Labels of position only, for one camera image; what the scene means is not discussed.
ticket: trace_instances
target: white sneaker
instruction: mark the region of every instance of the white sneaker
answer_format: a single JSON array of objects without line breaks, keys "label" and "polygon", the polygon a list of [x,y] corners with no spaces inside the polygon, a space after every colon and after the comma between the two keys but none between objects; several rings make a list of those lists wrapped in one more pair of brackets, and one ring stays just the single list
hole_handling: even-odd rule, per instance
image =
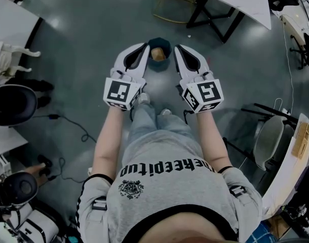
[{"label": "white sneaker", "polygon": [[142,93],[138,98],[138,104],[150,103],[150,96],[147,93]]},{"label": "white sneaker", "polygon": [[160,115],[171,115],[171,114],[172,114],[171,110],[167,108],[163,109],[160,113]]}]

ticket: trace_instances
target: white cable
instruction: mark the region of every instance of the white cable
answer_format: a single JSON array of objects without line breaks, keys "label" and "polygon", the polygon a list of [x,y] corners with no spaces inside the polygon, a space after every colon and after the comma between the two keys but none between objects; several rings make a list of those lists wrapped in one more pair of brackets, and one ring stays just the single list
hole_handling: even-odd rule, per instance
[{"label": "white cable", "polygon": [[292,73],[291,73],[291,68],[290,68],[290,60],[288,59],[288,52],[287,52],[287,46],[286,46],[284,24],[283,24],[283,34],[284,34],[284,42],[285,42],[285,49],[286,49],[286,57],[287,57],[288,71],[290,72],[290,77],[291,77],[291,86],[292,86],[292,106],[291,106],[291,112],[290,112],[290,114],[292,114],[293,104],[294,104],[294,88],[293,88]]},{"label": "white cable", "polygon": [[247,159],[247,158],[245,158],[245,160],[244,160],[244,161],[242,162],[242,164],[239,166],[239,168],[238,168],[239,170],[240,170],[240,168],[242,167],[242,165],[244,164],[244,162],[246,161],[246,159]]},{"label": "white cable", "polygon": [[275,99],[273,109],[275,109],[275,105],[276,105],[277,100],[281,100],[280,108],[278,108],[278,111],[281,111],[281,107],[282,107],[282,104],[283,104],[282,98],[276,98],[276,99]]}]

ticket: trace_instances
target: black sleeve stripe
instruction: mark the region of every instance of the black sleeve stripe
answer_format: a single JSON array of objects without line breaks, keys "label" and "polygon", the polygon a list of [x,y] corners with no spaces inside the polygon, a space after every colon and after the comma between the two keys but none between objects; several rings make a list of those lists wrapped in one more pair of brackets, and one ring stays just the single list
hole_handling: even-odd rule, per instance
[{"label": "black sleeve stripe", "polygon": [[89,181],[90,179],[94,178],[94,177],[101,177],[101,178],[104,178],[108,183],[112,184],[114,181],[111,177],[108,177],[106,175],[102,175],[102,174],[95,174],[95,175],[92,175],[90,177],[88,177],[85,181],[84,181],[84,184]]},{"label": "black sleeve stripe", "polygon": [[233,168],[233,167],[231,167],[231,166],[224,167],[224,168],[222,168],[218,173],[219,173],[219,174],[222,174],[223,171],[227,170],[228,168]]}]

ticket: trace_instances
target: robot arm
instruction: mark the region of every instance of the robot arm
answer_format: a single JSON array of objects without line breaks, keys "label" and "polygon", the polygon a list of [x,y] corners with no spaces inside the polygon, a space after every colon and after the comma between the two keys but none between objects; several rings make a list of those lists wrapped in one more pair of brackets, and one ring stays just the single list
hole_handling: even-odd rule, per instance
[{"label": "robot arm", "polygon": [[103,100],[109,106],[131,110],[146,82],[143,78],[150,47],[147,43],[122,51],[106,78]]},{"label": "robot arm", "polygon": [[223,93],[218,79],[205,58],[190,47],[177,45],[174,48],[177,72],[180,74],[182,97],[195,112],[216,108],[223,100]]}]

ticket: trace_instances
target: light blue jeans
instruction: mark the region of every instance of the light blue jeans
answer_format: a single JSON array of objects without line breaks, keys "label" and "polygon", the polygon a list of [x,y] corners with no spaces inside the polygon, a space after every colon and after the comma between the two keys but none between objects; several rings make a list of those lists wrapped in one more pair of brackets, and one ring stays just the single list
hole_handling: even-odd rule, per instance
[{"label": "light blue jeans", "polygon": [[141,103],[134,114],[128,144],[157,130],[171,131],[195,140],[190,127],[181,118],[172,114],[156,116],[155,109],[150,104]]}]

